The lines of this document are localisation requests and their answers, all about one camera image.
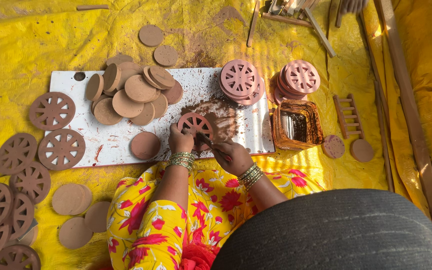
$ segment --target hand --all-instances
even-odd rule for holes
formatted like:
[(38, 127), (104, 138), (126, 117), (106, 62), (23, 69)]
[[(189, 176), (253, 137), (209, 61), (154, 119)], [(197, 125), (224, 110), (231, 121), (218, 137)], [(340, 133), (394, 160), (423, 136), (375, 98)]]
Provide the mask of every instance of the hand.
[(181, 130), (180, 132), (176, 123), (173, 123), (171, 124), (171, 126), (169, 126), (169, 131), (170, 134), (167, 141), (169, 143), (171, 153), (191, 153), (191, 150), (193, 150), (193, 146), (195, 146), (195, 140), (193, 138), (193, 135), (186, 128), (183, 128), (183, 130)]
[[(228, 173), (240, 177), (254, 164), (246, 148), (239, 143), (228, 140), (222, 143), (213, 144), (213, 155), (221, 167)], [(227, 161), (219, 151), (231, 157), (232, 161)]]

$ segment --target woman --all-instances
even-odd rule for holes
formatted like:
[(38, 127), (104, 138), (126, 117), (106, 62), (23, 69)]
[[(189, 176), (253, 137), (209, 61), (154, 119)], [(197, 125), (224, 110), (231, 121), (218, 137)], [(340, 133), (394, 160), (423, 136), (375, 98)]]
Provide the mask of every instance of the woman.
[(262, 173), (232, 141), (213, 145), (224, 171), (193, 171), (193, 136), (172, 124), (168, 141), (173, 153), (168, 163), (117, 184), (107, 216), (115, 270), (209, 269), (246, 220), (288, 198), (324, 190), (297, 169)]

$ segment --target woman's right hand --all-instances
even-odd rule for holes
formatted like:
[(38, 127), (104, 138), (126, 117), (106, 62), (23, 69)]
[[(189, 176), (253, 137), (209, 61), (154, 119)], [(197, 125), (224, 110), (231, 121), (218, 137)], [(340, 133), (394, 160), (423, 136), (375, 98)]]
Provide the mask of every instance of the woman's right hand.
[[(228, 173), (240, 177), (254, 164), (246, 148), (239, 143), (228, 140), (222, 143), (213, 144), (213, 155), (221, 167)], [(219, 151), (231, 157), (232, 161), (227, 161)]]

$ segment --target wooden stick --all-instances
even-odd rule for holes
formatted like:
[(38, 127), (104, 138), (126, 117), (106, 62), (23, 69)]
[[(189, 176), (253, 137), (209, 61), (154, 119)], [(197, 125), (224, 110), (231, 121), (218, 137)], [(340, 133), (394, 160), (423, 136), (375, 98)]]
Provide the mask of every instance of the wooden stick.
[(409, 138), (413, 146), (414, 159), (421, 186), (428, 200), (429, 212), (432, 218), (432, 165), (429, 156), (428, 145), (424, 138), (423, 127), (421, 126), (418, 108), (414, 99), (414, 90), (411, 85), (410, 74), (406, 67), (401, 39), (399, 38), (398, 27), (391, 0), (379, 0), (384, 31), (388, 37), (389, 52), (393, 60), (394, 74), (400, 89), (401, 105), (406, 119)]
[(77, 6), (76, 9), (79, 11), (98, 10), (98, 9), (108, 10), (108, 9), (110, 9), (110, 7), (108, 5), (80, 5), (80, 6)]
[(248, 43), (246, 44), (248, 48), (251, 48), (251, 45), (253, 44), (253, 36), (255, 35), (256, 21), (258, 20), (258, 15), (259, 15), (259, 0), (256, 0), (256, 5), (254, 6), (254, 12), (252, 14), (251, 28), (249, 29)]
[(309, 10), (309, 8), (305, 8), (304, 13), (308, 17), (309, 22), (311, 22), (312, 27), (316, 30), (316, 34), (318, 35), (319, 39), (321, 40), (321, 43), (326, 48), (326, 51), (328, 52), (329, 56), (331, 58), (335, 57), (336, 52), (333, 50), (333, 47), (331, 46), (331, 44), (329, 44), (329, 41), (326, 38), (326, 35), (321, 30), (321, 27), (319, 27), (318, 22), (316, 21), (316, 19), (313, 17), (313, 14), (311, 13), (311, 10)]
[(263, 17), (264, 19), (271, 19), (271, 20), (280, 21), (280, 22), (289, 23), (289, 24), (294, 24), (294, 25), (298, 25), (298, 26), (304, 26), (304, 27), (309, 27), (309, 28), (313, 27), (309, 21), (291, 19), (291, 18), (279, 16), (279, 15), (269, 14), (266, 12), (263, 12), (261, 17)]

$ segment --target yellow tarpaulin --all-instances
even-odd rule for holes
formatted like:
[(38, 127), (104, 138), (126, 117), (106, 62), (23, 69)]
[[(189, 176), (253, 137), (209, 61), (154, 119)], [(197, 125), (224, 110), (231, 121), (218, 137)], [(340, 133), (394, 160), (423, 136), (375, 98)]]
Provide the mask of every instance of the yellow tarpaulin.
[[(79, 4), (106, 3), (110, 10), (76, 11)], [(346, 153), (339, 159), (330, 159), (321, 147), (314, 147), (301, 152), (277, 150), (255, 156), (254, 160), (268, 172), (302, 169), (326, 189), (387, 189), (375, 107), (375, 77), (360, 19), (345, 15), (338, 29), (334, 27), (338, 0), (322, 0), (314, 9), (316, 20), (337, 53), (334, 58), (327, 56), (312, 28), (262, 18), (257, 21), (253, 45), (247, 48), (254, 4), (229, 0), (0, 1), (0, 146), (18, 132), (33, 134), (38, 141), (43, 138), (44, 132), (29, 121), (28, 111), (35, 98), (49, 91), (51, 71), (103, 70), (106, 58), (120, 53), (131, 55), (141, 65), (155, 65), (154, 48), (142, 45), (138, 39), (142, 26), (154, 24), (165, 32), (163, 45), (173, 46), (179, 54), (173, 68), (222, 67), (232, 59), (245, 59), (259, 69), (268, 93), (274, 89), (270, 79), (289, 61), (303, 59), (312, 63), (321, 77), (321, 86), (309, 95), (309, 100), (318, 107), (323, 134), (342, 137), (332, 97), (353, 93), (366, 139), (374, 149), (373, 160), (360, 163), (351, 156), (350, 144), (356, 136), (344, 140)], [(395, 14), (432, 160), (432, 1), (399, 3)], [(394, 185), (397, 193), (428, 215), (387, 40), (381, 33), (373, 2), (364, 17), (390, 110), (388, 142)], [(43, 269), (99, 269), (111, 264), (104, 233), (94, 234), (78, 250), (66, 249), (59, 243), (58, 229), (70, 216), (59, 215), (51, 207), (58, 187), (85, 184), (93, 192), (93, 202), (110, 201), (120, 178), (138, 176), (149, 166), (51, 171), (51, 191), (36, 205), (35, 212), (39, 236), (33, 248)], [(201, 160), (195, 166), (213, 169), (217, 163), (214, 159)], [(0, 174), (0, 182), (8, 183), (8, 179)]]

